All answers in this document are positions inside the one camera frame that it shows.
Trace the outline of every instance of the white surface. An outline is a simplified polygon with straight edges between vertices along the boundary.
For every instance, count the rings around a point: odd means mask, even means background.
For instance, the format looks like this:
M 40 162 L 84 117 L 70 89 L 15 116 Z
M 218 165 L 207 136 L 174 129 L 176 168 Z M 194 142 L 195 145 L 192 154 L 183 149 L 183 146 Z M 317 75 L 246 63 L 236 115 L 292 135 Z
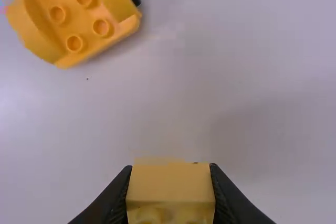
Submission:
M 66 71 L 0 17 L 0 223 L 67 223 L 144 155 L 217 162 L 277 223 L 333 223 L 335 0 L 142 9 L 136 35 Z

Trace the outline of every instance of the tabletop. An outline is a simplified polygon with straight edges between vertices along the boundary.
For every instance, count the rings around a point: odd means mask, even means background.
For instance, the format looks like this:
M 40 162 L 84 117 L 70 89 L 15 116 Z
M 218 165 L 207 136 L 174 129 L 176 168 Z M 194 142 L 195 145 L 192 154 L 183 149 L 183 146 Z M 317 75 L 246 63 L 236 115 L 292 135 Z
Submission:
M 0 222 L 67 223 L 136 157 L 213 162 L 277 223 L 331 223 L 334 0 L 142 0 L 68 70 L 0 15 Z

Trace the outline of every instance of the white table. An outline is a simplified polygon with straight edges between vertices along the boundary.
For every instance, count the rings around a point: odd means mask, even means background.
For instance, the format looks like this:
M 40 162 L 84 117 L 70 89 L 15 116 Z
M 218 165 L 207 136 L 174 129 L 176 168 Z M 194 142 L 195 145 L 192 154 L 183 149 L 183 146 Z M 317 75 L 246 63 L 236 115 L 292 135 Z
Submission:
M 69 70 L 0 17 L 0 223 L 67 223 L 135 157 L 216 162 L 277 223 L 333 223 L 335 0 L 143 0 Z

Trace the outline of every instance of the yellow block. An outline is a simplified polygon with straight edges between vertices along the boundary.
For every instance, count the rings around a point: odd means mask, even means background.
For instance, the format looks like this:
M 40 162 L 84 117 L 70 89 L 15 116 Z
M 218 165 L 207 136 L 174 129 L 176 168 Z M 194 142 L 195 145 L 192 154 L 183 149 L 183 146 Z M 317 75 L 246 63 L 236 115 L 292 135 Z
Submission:
M 126 206 L 129 224 L 213 223 L 209 164 L 135 165 Z
M 15 0 L 7 18 L 30 51 L 68 68 L 135 32 L 141 13 L 132 0 Z

